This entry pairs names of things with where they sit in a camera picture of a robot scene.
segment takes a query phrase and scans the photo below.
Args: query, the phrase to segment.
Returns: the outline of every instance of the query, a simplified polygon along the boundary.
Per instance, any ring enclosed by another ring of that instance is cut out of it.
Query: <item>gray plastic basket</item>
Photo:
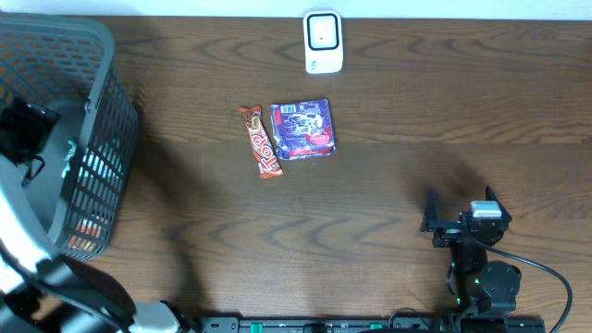
[[[80,260],[107,248],[139,134],[114,52],[99,22],[0,13],[0,112],[20,96],[61,116],[25,193],[50,239]]]

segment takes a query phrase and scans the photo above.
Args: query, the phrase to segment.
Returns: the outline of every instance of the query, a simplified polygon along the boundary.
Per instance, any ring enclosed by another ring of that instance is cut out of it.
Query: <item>purple snack box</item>
[[[271,105],[277,156],[283,160],[325,156],[335,150],[328,99]]]

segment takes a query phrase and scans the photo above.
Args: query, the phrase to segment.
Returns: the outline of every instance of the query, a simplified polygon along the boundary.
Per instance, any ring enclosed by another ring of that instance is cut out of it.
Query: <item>white device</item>
[[[343,67],[341,17],[332,10],[306,14],[304,26],[304,63],[310,74],[335,73]]]

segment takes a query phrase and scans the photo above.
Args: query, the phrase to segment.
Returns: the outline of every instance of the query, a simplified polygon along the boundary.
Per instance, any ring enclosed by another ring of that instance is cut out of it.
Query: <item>candy bar wrapper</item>
[[[325,156],[335,151],[329,101],[271,105],[277,156],[295,160]]]
[[[279,166],[278,159],[274,155],[274,148],[271,146],[271,141],[261,122],[262,110],[260,105],[252,108],[241,107],[240,115],[251,137],[253,154],[259,166],[259,177],[273,178],[283,175],[284,172]]]

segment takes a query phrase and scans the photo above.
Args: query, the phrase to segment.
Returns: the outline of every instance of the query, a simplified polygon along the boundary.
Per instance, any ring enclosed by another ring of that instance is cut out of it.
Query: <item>wood grain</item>
[[[343,70],[310,76],[298,19],[96,19],[143,134],[92,264],[135,299],[196,315],[441,311],[450,254],[419,232],[427,189],[454,218],[491,184],[514,216],[499,247],[562,272],[563,331],[592,328],[592,23],[345,19]],[[259,179],[238,107],[318,97],[338,150]],[[561,283],[517,265],[517,313],[552,327]]]

